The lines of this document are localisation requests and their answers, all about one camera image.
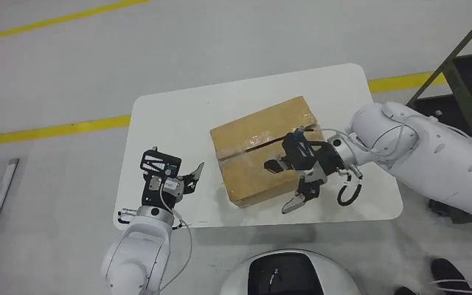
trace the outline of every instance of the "green metal frame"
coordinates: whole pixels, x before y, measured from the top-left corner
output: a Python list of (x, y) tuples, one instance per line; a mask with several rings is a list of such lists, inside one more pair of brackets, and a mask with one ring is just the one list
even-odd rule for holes
[(414, 108), (414, 102), (417, 101), (420, 95), (433, 83), (441, 73), (444, 74), (445, 79), (451, 87), (452, 93), (456, 98), (457, 103), (467, 120), (468, 125), (472, 128), (472, 93), (462, 80), (457, 67), (454, 64), (454, 58), (464, 49), (465, 46), (472, 40), (472, 30), (460, 41), (457, 47), (451, 52), (451, 54), (441, 63), (441, 65), (433, 72), (429, 79), (418, 89), (413, 95), (410, 101), (407, 102), (407, 106)]

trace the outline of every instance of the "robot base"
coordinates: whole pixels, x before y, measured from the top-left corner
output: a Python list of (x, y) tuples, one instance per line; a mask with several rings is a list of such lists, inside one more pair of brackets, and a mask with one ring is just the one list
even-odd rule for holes
[(236, 266), (220, 295), (361, 295), (339, 264), (320, 254), (284, 249), (259, 254)]

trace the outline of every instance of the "yellow floor line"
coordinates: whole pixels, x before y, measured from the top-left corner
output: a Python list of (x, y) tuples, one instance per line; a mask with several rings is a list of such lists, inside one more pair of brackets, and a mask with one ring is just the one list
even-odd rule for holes
[[(398, 91), (421, 87), (433, 72), (408, 74), (406, 76), (383, 78), (369, 81), (370, 93), (380, 93), (388, 91)], [(432, 85), (446, 84), (443, 74), (440, 74)]]
[(123, 7), (128, 7), (128, 6), (131, 6), (131, 5), (145, 3), (145, 2), (149, 2), (149, 1), (150, 0), (124, 0), (124, 1), (113, 3), (113, 4), (110, 4), (110, 5), (101, 6), (101, 7), (93, 8), (93, 9), (90, 9), (90, 10), (85, 10), (85, 11), (82, 11), (80, 13), (72, 13), (72, 14), (69, 14), (69, 15), (61, 16), (59, 18), (51, 18), (51, 19), (47, 19), (47, 20), (44, 20), (44, 21), (39, 21), (39, 22), (34, 23), (34, 24), (28, 24), (26, 26), (18, 27), (18, 28), (15, 28), (15, 29), (9, 29), (7, 31), (0, 32), (0, 37), (6, 37), (6, 36), (9, 36), (9, 35), (19, 34), (20, 32), (36, 30), (36, 29), (39, 29), (39, 28), (42, 28), (42, 27), (47, 27), (47, 26), (51, 26), (53, 24), (59, 24), (59, 23), (63, 23), (63, 22), (66, 22), (66, 21), (73, 21), (73, 20), (79, 19), (79, 18), (87, 18), (89, 16), (96, 15), (96, 14), (99, 14), (99, 13), (105, 13), (107, 11), (117, 10), (117, 9), (120, 9), (120, 8), (123, 8)]
[[(410, 74), (400, 77), (391, 77), (369, 81), (370, 91), (374, 93), (398, 91), (421, 87), (431, 76), (432, 72)], [(443, 75), (440, 75), (433, 85), (446, 83)], [(24, 140), (42, 139), (54, 136), (64, 136), (77, 133), (93, 132), (104, 129), (119, 127), (128, 127), (130, 125), (131, 115), (120, 117), (97, 119), (89, 122), (79, 122), (74, 124), (58, 125), (46, 128), (32, 129), (26, 131), (0, 134), (0, 144), (9, 142), (21, 142)]]
[(3, 133), (0, 134), (0, 144), (9, 142), (22, 142), (24, 140), (42, 139), (47, 137), (64, 136), (77, 133), (86, 133), (118, 127), (128, 127), (130, 125), (130, 120), (131, 115), (124, 115), (88, 122), (58, 125), (12, 133)]

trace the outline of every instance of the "white robot body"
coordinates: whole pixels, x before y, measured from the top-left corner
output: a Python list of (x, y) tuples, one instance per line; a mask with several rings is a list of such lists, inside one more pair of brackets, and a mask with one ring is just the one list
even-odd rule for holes
[[(229, 274), (229, 276), (224, 280), (223, 285), (220, 290), (220, 295), (251, 295), (251, 294), (258, 294), (252, 293), (250, 289), (249, 280), (251, 279), (250, 276), (251, 271), (251, 264), (254, 263), (256, 260), (260, 260), (261, 258), (267, 258), (270, 256), (276, 256), (279, 254), (303, 254), (305, 255), (311, 262), (313, 266), (318, 280), (322, 293), (314, 293), (314, 294), (325, 294), (325, 295), (361, 295), (357, 285), (354, 283), (352, 277), (347, 273), (347, 271), (342, 268), (338, 263), (332, 261), (331, 259), (322, 256), (320, 254), (305, 251), (305, 250), (296, 250), (296, 249), (284, 249), (284, 250), (277, 250), (277, 251), (270, 251), (266, 253), (259, 254), (254, 256), (247, 261), (241, 263), (240, 265), (236, 266)], [(283, 270), (280, 271), (280, 276), (284, 277)], [(278, 280), (277, 275), (275, 277), (270, 276), (269, 278), (265, 277), (264, 280), (261, 280), (260, 289), (264, 289), (264, 285), (269, 285), (272, 282), (276, 282)], [(284, 294), (289, 294), (290, 291), (293, 291), (294, 294), (297, 294), (296, 290), (286, 290)]]
[(133, 218), (103, 260), (101, 273), (109, 281), (112, 294), (159, 292), (170, 256), (172, 222), (173, 216), (164, 210), (155, 217)]
[(369, 149), (345, 140), (356, 165), (374, 161), (421, 195), (472, 214), (469, 138), (398, 103), (362, 108), (346, 132)]

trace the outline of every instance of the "white cable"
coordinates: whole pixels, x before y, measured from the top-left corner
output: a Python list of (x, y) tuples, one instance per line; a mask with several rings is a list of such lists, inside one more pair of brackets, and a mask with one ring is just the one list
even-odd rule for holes
[(436, 284), (436, 283), (439, 283), (439, 282), (466, 282), (466, 283), (469, 283), (469, 282), (472, 282), (472, 281), (467, 281), (467, 280), (437, 280), (437, 281), (432, 281), (432, 282), (429, 282), (430, 284)]
[(187, 258), (187, 261), (185, 262), (185, 264), (184, 264), (184, 266), (182, 267), (182, 269), (181, 269), (172, 279), (170, 279), (170, 281), (167, 282), (167, 284), (165, 284), (164, 287), (161, 288), (161, 292), (162, 292), (168, 285), (170, 285), (170, 283), (173, 282), (173, 280), (175, 280), (175, 279), (184, 271), (184, 269), (185, 269), (185, 268), (187, 267), (187, 265), (189, 264), (190, 258), (192, 257), (192, 250), (193, 250), (192, 232), (190, 231), (190, 228), (189, 228), (188, 224), (187, 224), (183, 219), (181, 219), (180, 221), (185, 225), (185, 227), (187, 228), (187, 231), (189, 232), (189, 238), (190, 238), (190, 252), (189, 252), (189, 257)]
[(159, 188), (159, 195), (161, 197), (161, 202), (164, 204), (164, 206), (169, 210), (169, 212), (172, 212), (179, 220), (180, 222), (182, 222), (185, 227), (187, 228), (187, 231), (189, 232), (189, 238), (190, 238), (190, 253), (189, 253), (189, 257), (187, 258), (187, 261), (185, 262), (184, 266), (182, 267), (182, 269), (172, 278), (170, 279), (169, 282), (167, 282), (164, 287), (162, 287), (158, 294), (160, 294), (168, 285), (170, 285), (171, 282), (173, 282), (173, 280), (175, 280), (183, 271), (184, 269), (187, 267), (187, 265), (189, 264), (189, 261), (190, 261), (190, 258), (192, 257), (192, 250), (193, 250), (193, 237), (192, 237), (192, 232), (190, 231), (190, 228), (189, 228), (189, 225), (187, 224), (187, 222), (185, 222), (183, 219), (182, 219), (182, 216), (175, 210), (175, 209), (171, 209), (169, 208), (169, 206), (164, 202), (164, 198), (162, 197), (162, 190), (164, 189), (164, 184), (165, 184), (165, 181), (166, 179), (162, 179), (161, 178), (161, 187)]
[[(469, 282), (472, 282), (472, 281), (469, 281), (469, 280), (437, 280), (437, 281), (431, 281), (429, 283), (430, 284), (437, 284), (439, 282), (466, 282), (466, 283), (469, 283)], [(447, 291), (447, 292), (472, 294), (472, 291), (467, 291), (467, 290), (448, 289), (448, 288), (441, 288), (441, 287), (437, 287), (437, 289), (441, 290), (441, 291)]]

